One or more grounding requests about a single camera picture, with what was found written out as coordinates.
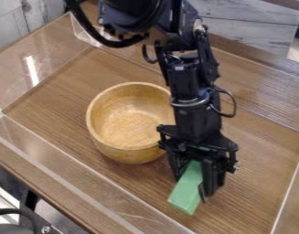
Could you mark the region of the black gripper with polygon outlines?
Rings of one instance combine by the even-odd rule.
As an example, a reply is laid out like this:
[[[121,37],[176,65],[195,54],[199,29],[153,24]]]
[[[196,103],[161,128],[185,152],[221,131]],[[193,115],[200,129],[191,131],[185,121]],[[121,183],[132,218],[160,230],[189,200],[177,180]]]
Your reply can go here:
[[[160,124],[159,147],[167,152],[173,178],[180,179],[191,160],[200,164],[201,183],[197,186],[205,203],[224,185],[225,172],[236,167],[236,143],[220,132],[221,120],[212,103],[173,107],[175,124]]]

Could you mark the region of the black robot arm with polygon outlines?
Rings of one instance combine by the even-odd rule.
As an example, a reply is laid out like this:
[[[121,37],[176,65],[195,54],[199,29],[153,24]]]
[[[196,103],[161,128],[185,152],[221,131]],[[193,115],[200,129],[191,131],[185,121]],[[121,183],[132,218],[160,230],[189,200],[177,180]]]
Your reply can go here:
[[[160,67],[175,114],[172,125],[156,127],[159,147],[167,152],[175,179],[196,163],[201,176],[196,194],[203,199],[212,197],[225,174],[236,170],[237,145],[220,132],[221,120],[235,113],[220,110],[220,95],[229,91],[215,84],[219,62],[197,10],[187,0],[98,0],[97,24],[115,37],[109,40],[94,29],[78,1],[64,2],[84,31],[104,46],[153,47],[156,57],[144,60]]]

